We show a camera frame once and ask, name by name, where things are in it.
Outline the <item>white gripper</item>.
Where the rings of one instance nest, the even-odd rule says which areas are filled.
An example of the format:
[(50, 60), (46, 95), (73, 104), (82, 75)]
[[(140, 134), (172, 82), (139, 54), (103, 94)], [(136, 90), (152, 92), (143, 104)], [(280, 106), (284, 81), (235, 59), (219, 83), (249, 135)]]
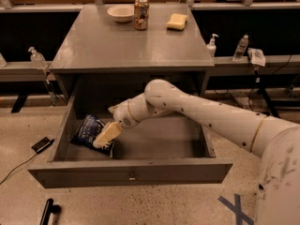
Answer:
[(137, 125), (137, 121), (129, 111), (129, 99), (111, 106), (109, 112), (112, 114), (115, 122), (106, 124), (97, 135), (96, 139), (93, 141), (93, 146), (96, 148), (106, 146), (108, 142), (121, 134), (122, 128), (132, 128)]

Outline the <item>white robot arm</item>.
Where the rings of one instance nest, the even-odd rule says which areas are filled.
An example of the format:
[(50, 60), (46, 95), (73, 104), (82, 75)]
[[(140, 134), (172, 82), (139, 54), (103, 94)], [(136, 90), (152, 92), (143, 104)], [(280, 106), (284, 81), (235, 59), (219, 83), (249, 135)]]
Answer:
[(96, 148), (145, 119), (181, 113), (262, 159), (255, 225), (300, 225), (299, 124), (195, 97), (160, 79), (109, 111), (113, 121), (97, 135)]

